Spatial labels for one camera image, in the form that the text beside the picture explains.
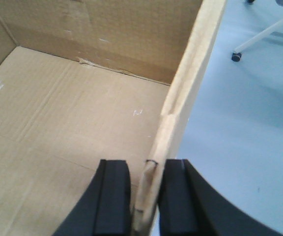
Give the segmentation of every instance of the floor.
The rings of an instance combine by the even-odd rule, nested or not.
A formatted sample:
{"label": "floor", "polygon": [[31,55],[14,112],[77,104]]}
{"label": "floor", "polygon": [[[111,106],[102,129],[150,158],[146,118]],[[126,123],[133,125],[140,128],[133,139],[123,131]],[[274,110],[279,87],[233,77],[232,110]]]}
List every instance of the floor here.
{"label": "floor", "polygon": [[246,49],[240,62],[230,58],[282,16],[283,7],[272,0],[228,0],[178,153],[229,201],[280,233],[283,28]]}

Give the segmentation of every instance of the cardboard edge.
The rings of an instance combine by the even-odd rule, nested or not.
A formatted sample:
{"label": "cardboard edge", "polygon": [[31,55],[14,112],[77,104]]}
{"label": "cardboard edge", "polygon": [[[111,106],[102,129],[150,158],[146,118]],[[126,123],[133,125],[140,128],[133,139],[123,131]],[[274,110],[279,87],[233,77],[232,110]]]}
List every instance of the cardboard edge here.
{"label": "cardboard edge", "polygon": [[226,0],[204,0],[164,102],[161,121],[137,190],[133,234],[149,235],[165,160],[175,158],[204,76]]}

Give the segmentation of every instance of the chair leg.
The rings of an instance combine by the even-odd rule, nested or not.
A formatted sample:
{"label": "chair leg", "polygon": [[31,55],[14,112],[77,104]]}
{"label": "chair leg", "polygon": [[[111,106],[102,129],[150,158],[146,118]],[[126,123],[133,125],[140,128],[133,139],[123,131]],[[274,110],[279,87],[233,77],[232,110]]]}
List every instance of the chair leg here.
{"label": "chair leg", "polygon": [[253,38],[249,39],[245,43],[241,44],[240,46],[236,47],[233,51],[232,60],[239,61],[241,59],[241,52],[245,50],[246,48],[252,46],[256,42],[262,40],[264,37],[270,35],[272,32],[276,31],[280,27],[283,26],[283,18],[276,23],[274,23],[272,26],[268,27],[267,29],[263,30],[261,33],[255,35]]}

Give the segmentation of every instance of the cardboard box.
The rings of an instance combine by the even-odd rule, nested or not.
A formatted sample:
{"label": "cardboard box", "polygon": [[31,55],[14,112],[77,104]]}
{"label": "cardboard box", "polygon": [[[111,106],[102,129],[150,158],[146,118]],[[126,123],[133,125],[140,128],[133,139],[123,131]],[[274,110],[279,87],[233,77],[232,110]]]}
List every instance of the cardboard box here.
{"label": "cardboard box", "polygon": [[51,235],[101,158],[127,161],[148,233],[224,5],[0,0],[0,236]]}

